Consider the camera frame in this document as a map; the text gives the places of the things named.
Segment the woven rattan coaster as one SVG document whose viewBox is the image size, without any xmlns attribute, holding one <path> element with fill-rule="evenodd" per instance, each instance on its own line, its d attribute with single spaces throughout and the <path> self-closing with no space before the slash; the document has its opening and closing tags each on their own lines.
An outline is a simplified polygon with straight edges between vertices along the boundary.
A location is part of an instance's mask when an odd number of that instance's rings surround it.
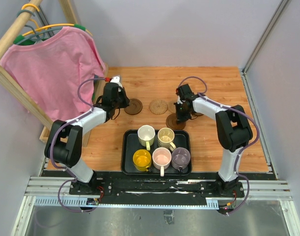
<svg viewBox="0 0 300 236">
<path fill-rule="evenodd" d="M 172 101 L 168 102 L 167 108 L 172 114 L 176 113 L 176 107 L 175 107 L 174 102 L 172 102 Z"/>
<path fill-rule="evenodd" d="M 149 104 L 149 110 L 155 115 L 162 115 L 168 109 L 168 105 L 164 100 L 156 99 L 152 100 Z"/>
</svg>

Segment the dark wooden coaster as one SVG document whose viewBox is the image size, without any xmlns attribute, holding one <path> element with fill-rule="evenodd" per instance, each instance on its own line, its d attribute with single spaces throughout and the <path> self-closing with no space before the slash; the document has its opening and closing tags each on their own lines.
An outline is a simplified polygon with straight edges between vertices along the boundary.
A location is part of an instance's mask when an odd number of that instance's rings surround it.
<svg viewBox="0 0 300 236">
<path fill-rule="evenodd" d="M 137 115 L 142 111 L 143 105 L 142 102 L 138 99 L 130 99 L 128 107 L 124 111 L 129 115 Z"/>
<path fill-rule="evenodd" d="M 203 114 L 201 114 L 201 113 L 192 113 L 191 114 L 193 117 L 200 117 L 200 116 L 202 116 Z"/>
<path fill-rule="evenodd" d="M 173 113 L 166 118 L 166 125 L 168 128 L 172 130 L 183 130 L 186 126 L 186 123 L 185 122 L 177 123 L 176 114 Z"/>
</svg>

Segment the cream cartoon cup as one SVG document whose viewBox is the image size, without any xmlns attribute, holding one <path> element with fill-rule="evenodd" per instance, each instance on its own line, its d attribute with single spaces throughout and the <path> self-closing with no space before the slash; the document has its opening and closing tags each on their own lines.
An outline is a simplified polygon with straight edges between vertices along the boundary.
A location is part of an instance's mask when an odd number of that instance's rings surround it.
<svg viewBox="0 0 300 236">
<path fill-rule="evenodd" d="M 165 127 L 158 131 L 158 147 L 166 148 L 171 151 L 176 149 L 176 145 L 174 144 L 175 133 L 172 129 Z"/>
</svg>

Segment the purple cup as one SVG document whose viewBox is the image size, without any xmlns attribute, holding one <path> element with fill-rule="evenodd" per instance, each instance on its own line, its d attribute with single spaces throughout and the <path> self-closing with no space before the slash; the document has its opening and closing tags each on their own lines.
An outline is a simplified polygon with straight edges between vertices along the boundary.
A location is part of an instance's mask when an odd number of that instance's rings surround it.
<svg viewBox="0 0 300 236">
<path fill-rule="evenodd" d="M 171 155 L 171 164 L 174 169 L 182 173 L 191 161 L 190 152 L 183 147 L 177 147 Z"/>
</svg>

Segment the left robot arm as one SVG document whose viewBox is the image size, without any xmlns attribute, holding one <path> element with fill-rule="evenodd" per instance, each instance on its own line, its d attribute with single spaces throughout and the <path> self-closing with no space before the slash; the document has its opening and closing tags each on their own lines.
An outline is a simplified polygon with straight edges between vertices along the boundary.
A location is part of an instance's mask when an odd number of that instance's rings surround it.
<svg viewBox="0 0 300 236">
<path fill-rule="evenodd" d="M 111 80 L 104 86 L 101 102 L 68 121 L 53 122 L 44 154 L 57 169 L 67 171 L 81 189 L 91 195 L 98 189 L 96 173 L 81 158 L 82 137 L 88 131 L 112 119 L 115 110 L 126 108 L 130 100 L 120 82 Z"/>
</svg>

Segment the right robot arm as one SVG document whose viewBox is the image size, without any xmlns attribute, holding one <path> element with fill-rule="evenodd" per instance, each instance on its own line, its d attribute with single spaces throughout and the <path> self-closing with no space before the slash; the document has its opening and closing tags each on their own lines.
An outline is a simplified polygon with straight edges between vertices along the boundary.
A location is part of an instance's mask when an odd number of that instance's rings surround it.
<svg viewBox="0 0 300 236">
<path fill-rule="evenodd" d="M 205 115 L 216 122 L 217 136 L 223 147 L 220 170 L 217 172 L 215 191 L 225 197 L 238 184 L 238 168 L 245 147 L 253 137 L 248 116 L 240 105 L 226 106 L 205 95 L 194 94 L 188 84 L 176 89 L 176 122 L 184 123 L 195 113 Z"/>
</svg>

